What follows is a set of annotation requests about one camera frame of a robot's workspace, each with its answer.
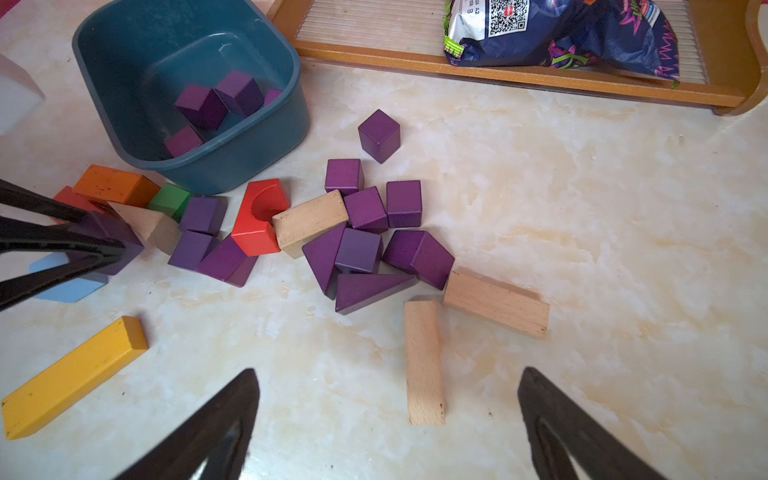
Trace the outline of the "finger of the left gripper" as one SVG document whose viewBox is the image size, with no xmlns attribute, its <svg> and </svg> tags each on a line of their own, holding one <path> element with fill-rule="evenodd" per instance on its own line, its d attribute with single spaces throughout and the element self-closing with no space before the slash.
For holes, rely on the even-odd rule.
<svg viewBox="0 0 768 480">
<path fill-rule="evenodd" d="M 82 256 L 70 260 L 65 265 L 56 266 L 36 273 L 28 273 L 1 282 L 1 310 L 6 310 L 25 300 L 35 297 L 56 285 L 83 277 L 92 272 L 99 272 L 103 267 L 120 261 L 122 256 L 96 255 Z"/>
<path fill-rule="evenodd" d="M 76 252 L 98 257 L 122 257 L 125 245 L 118 240 L 69 232 L 59 226 L 43 226 L 1 217 L 1 252 L 11 251 Z"/>
</svg>

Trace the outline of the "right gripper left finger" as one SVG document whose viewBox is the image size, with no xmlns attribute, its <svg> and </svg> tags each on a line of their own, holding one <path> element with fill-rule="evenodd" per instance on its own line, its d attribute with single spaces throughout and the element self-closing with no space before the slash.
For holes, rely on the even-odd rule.
<svg viewBox="0 0 768 480">
<path fill-rule="evenodd" d="M 260 399 L 254 369 L 247 368 L 120 479 L 203 479 L 240 477 Z"/>
</svg>

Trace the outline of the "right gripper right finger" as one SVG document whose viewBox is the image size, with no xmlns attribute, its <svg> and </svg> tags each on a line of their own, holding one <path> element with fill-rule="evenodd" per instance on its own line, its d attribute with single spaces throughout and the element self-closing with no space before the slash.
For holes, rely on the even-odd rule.
<svg viewBox="0 0 768 480">
<path fill-rule="evenodd" d="M 576 479 L 573 461 L 592 479 L 662 477 L 536 368 L 523 370 L 517 395 L 539 478 Z"/>
</svg>

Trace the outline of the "teal plastic storage bin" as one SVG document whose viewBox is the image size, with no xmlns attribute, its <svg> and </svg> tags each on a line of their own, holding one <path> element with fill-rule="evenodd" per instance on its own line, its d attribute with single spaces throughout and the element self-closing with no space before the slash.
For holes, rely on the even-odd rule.
<svg viewBox="0 0 768 480">
<path fill-rule="evenodd" d="M 72 47 L 116 153 L 220 194 L 308 133 L 298 54 L 249 1 L 114 1 Z"/>
</svg>

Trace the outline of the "purple long block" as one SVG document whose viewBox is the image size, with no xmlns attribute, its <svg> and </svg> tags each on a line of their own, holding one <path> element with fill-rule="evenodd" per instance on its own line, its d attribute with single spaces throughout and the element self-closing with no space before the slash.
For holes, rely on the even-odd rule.
<svg viewBox="0 0 768 480">
<path fill-rule="evenodd" d="M 181 157 L 205 144 L 204 138 L 192 125 L 187 125 L 164 141 L 172 158 Z"/>
</svg>

